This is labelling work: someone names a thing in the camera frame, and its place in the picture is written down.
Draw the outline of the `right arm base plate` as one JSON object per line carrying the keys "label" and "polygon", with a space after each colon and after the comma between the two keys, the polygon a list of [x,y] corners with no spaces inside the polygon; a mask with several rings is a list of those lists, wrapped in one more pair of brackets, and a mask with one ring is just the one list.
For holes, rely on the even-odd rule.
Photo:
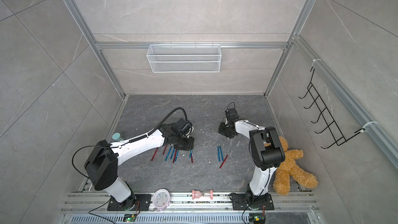
{"label": "right arm base plate", "polygon": [[272,196],[266,193],[261,196],[253,196],[251,193],[245,194],[231,193],[229,194],[230,200],[235,211],[243,211],[250,209],[260,209],[272,211],[275,209]]}

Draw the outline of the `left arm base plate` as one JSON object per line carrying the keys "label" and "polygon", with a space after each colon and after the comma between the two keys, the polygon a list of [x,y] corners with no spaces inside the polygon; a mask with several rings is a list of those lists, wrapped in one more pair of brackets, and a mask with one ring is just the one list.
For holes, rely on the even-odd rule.
{"label": "left arm base plate", "polygon": [[110,198],[108,211],[147,211],[151,203],[151,194],[133,194],[122,203],[116,201],[114,197]]}

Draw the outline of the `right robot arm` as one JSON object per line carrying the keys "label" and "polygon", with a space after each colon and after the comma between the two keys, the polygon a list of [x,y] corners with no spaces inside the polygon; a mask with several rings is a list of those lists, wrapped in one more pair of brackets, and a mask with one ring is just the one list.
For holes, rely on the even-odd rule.
{"label": "right robot arm", "polygon": [[219,134],[231,139],[243,135],[249,139],[249,154],[255,164],[252,180],[244,197],[235,202],[258,208],[271,202],[269,184],[277,168],[285,161],[285,152],[274,127],[263,127],[239,116],[235,108],[228,108],[226,119],[220,123]]}

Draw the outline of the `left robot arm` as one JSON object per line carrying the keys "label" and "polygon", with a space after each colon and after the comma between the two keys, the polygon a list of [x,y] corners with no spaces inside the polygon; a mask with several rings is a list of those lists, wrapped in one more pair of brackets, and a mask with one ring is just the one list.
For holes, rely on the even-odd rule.
{"label": "left robot arm", "polygon": [[94,189],[107,192],[118,203],[132,198],[130,186],[118,176],[118,166],[143,152],[165,145],[171,145],[175,150],[191,151],[194,148],[194,138],[190,136],[192,129],[192,123],[181,118],[177,122],[162,123],[128,140],[98,142],[84,165]]}

